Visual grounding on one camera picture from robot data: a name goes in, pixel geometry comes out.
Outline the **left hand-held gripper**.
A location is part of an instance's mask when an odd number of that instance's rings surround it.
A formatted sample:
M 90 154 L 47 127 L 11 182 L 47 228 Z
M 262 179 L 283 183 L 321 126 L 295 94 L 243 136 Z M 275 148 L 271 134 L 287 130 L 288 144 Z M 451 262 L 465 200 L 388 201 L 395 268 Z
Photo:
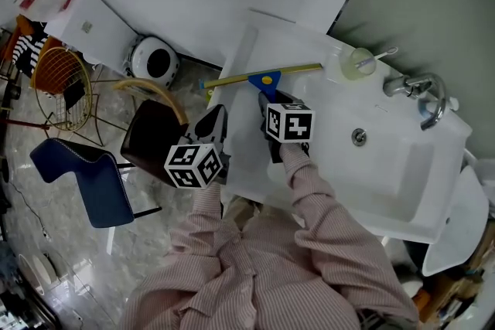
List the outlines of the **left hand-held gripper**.
M 227 125 L 226 107 L 211 107 L 169 149 L 164 169 L 176 188 L 205 189 L 212 182 L 226 183 L 230 163 L 224 152 Z

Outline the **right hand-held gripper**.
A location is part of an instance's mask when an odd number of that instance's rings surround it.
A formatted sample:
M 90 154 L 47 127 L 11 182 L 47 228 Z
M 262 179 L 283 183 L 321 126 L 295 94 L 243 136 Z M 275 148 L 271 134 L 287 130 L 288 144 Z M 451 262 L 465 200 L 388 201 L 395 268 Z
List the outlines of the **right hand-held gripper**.
M 272 163 L 282 163 L 280 148 L 285 143 L 297 144 L 309 154 L 315 111 L 301 99 L 281 90 L 276 90 L 274 103 L 265 92 L 260 92 L 258 105 L 263 119 L 261 131 L 268 142 Z

